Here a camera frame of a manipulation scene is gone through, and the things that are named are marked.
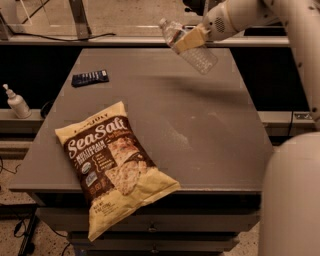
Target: plastic bottle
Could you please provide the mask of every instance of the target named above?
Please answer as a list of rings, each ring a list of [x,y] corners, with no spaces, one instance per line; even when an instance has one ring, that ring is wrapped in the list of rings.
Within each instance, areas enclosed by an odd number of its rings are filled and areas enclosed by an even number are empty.
[[[205,45],[182,52],[178,52],[175,49],[175,44],[179,41],[179,39],[188,33],[188,31],[180,23],[168,21],[163,18],[159,22],[159,27],[162,30],[162,35],[167,45],[201,74],[207,74],[217,63],[218,58],[213,55]]]
[[[9,89],[7,84],[3,85],[8,95],[8,104],[18,118],[27,118],[31,115],[31,110],[25,100]]]

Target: bag of chips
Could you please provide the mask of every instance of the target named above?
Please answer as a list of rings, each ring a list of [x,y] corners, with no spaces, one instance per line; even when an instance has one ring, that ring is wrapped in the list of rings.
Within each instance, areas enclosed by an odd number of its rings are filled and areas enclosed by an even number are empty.
[[[90,241],[141,206],[180,188],[140,145],[122,102],[55,132],[90,205]]]

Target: table surface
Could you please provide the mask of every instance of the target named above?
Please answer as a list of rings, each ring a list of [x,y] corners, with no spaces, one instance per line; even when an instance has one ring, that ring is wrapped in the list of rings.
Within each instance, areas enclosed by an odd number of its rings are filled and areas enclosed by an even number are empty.
[[[180,192],[260,192],[272,145],[229,49],[210,50],[219,61],[203,76],[167,48],[84,49],[9,188],[80,193],[54,129],[123,101],[140,143]],[[101,69],[110,82],[71,86],[73,74]]]

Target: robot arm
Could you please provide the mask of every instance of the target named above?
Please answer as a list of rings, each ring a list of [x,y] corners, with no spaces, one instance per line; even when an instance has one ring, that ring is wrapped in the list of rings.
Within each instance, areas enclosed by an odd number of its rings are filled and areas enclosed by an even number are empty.
[[[319,124],[320,0],[226,0],[203,23],[210,40],[223,40],[268,22],[271,12],[287,31],[311,115]],[[263,181],[259,256],[320,255],[319,184],[320,132],[275,149]]]
[[[285,26],[297,69],[315,122],[320,120],[320,1],[226,0],[204,17],[209,40],[229,38],[252,25],[275,18]]]

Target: white pump bottle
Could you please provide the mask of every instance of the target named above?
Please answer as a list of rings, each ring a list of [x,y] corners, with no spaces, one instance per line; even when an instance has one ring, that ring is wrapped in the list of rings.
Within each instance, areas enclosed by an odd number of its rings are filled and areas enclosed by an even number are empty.
[[[3,85],[8,95],[8,104],[18,118],[27,118],[31,115],[31,110],[22,96],[15,94],[9,89],[7,84]]]

